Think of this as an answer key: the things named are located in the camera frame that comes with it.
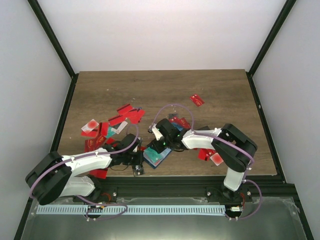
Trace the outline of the navy blue card holder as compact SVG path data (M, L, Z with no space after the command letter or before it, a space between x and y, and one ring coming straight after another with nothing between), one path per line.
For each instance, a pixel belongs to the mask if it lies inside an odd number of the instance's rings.
M153 169L156 169L170 154L172 150L166 148L161 153L157 153L154 149L147 147L143 151L144 161Z

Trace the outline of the teal VIP card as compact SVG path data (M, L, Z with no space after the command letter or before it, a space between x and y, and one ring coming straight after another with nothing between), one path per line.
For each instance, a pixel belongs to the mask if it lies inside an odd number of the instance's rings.
M144 150L143 155L146 160L150 163L156 164L158 161L161 161L163 156L159 154L156 150L148 147Z

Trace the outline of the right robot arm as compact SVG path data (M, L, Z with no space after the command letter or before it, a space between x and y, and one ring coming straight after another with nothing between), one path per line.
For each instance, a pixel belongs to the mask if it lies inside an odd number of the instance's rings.
M165 149L186 151L192 149L213 150L227 165L221 193L229 202L240 196L240 186L245 180L247 171L254 163L258 149L256 143L231 123L222 128L177 129L168 119L153 123L148 130L154 134L150 146L157 153Z

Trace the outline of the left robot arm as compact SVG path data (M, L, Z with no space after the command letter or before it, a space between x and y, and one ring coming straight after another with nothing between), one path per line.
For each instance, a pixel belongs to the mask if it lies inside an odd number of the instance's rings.
M42 206L72 196L97 202L102 196L102 186L91 171L119 165L139 166L143 157L140 146L141 139L130 133L121 141L81 154L60 155L52 151L26 176L29 195Z

